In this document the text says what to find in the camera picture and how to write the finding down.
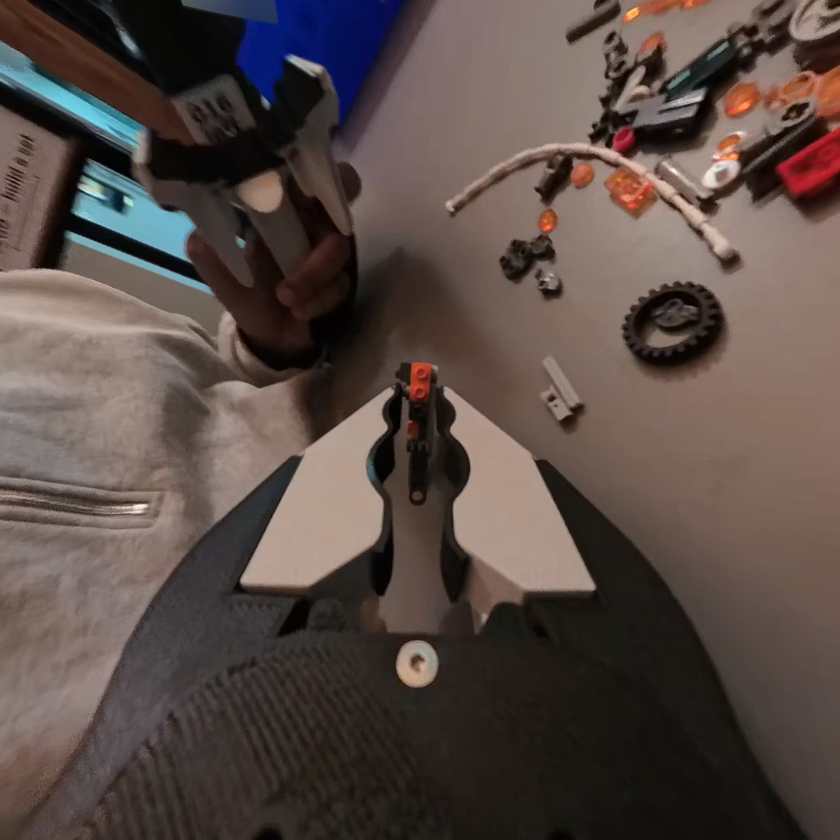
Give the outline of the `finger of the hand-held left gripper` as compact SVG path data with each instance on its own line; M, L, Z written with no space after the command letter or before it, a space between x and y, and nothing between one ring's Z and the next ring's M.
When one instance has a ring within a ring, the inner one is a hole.
M159 207L183 213L216 250L225 267L245 288L254 286L243 246L237 239L238 217L225 195L208 185L167 180L152 172L152 149L136 148L133 173Z
M342 235L352 235L350 201L333 155L340 103L325 67L286 56L276 84L276 118L287 139L281 155L302 193L320 202Z

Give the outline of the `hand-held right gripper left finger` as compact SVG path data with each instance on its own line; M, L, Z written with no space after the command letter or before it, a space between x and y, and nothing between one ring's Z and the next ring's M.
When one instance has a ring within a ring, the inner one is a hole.
M300 456L239 578L252 595L341 604L363 629L386 629L381 598L393 573L395 467L403 399L383 390Z

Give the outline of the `orange grey lego assembly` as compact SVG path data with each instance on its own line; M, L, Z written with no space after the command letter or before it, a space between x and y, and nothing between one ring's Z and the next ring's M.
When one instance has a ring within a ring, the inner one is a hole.
M424 362L402 363L396 383L406 409L408 499L415 507L427 500L436 436L438 369Z

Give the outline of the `person's left forearm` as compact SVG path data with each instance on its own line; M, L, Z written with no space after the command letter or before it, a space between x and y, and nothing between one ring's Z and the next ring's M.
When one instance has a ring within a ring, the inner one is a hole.
M326 346L291 354L265 350L248 340L227 313L219 322L216 350L219 366L213 389L228 394L284 394L301 402L328 385L332 373Z

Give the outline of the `dark grey round lego plate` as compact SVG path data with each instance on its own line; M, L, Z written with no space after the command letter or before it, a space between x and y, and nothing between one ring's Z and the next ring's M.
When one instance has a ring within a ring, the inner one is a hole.
M499 258L499 266L506 279L519 281L536 263L550 262L554 258L555 248L551 237L540 234L531 240L511 240L505 253Z

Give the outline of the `grey lego piece inside tire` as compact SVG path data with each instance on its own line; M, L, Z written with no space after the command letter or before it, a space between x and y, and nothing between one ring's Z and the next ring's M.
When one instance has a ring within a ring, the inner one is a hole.
M687 300L673 297L652 310L651 319L659 331L677 333L686 331L692 325L698 323L700 309Z

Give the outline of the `orange transparent lego plate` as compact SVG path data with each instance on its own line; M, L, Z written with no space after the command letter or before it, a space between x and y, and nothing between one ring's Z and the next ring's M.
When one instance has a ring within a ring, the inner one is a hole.
M655 186L625 166L609 174L604 187L612 202L633 218L640 218L658 200Z

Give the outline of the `orange transparent lego flame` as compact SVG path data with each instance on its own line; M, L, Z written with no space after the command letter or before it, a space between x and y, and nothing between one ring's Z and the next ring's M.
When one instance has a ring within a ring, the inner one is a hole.
M622 16L622 26L630 25L645 17L668 14L671 11L688 11L696 7L707 5L709 1L645 1L630 7Z

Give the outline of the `black lego piece teal sticker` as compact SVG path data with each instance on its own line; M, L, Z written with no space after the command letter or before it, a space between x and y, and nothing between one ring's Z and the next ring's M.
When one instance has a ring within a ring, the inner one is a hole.
M733 37L721 38L665 80L660 93L645 100L631 122L636 136L690 133L709 109L712 95L739 65Z

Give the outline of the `white round lego stud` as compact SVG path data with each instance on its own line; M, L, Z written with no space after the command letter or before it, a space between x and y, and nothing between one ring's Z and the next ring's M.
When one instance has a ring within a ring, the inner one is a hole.
M709 194L729 189L741 176L742 166L737 156L714 161L700 179Z

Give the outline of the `grey black lego technic piece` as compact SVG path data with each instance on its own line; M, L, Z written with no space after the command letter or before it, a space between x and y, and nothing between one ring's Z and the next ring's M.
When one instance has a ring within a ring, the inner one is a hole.
M774 111L762 137L742 147L739 156L741 178L754 202L779 188L777 167L824 134L816 115L816 99L794 100Z

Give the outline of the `person's left hand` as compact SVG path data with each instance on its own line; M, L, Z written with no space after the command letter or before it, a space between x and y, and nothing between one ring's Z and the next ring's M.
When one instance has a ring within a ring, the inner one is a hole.
M275 367L339 338L358 286L355 237L344 236L322 203L304 196L293 180L290 196L310 245L291 275L284 275L255 230L248 232L244 248L251 287L239 283L197 230L185 244L199 279L232 318L248 348Z

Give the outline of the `blue plastic bin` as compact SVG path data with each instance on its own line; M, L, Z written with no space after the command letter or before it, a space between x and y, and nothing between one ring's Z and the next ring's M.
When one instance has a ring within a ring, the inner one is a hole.
M275 23L246 23L238 67L270 102L287 56L325 67L338 95L339 123L343 124L405 4L276 1Z

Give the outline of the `wooden beam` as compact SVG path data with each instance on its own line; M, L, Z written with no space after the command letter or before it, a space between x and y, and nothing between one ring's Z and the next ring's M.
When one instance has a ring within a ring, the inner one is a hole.
M154 84L30 2L1 2L1 40L64 81L184 146L196 145Z

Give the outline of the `framed sign with marker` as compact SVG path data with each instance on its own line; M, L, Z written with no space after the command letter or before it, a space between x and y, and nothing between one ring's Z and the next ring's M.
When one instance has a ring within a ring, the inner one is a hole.
M45 267L74 193L78 143L1 108L1 271Z

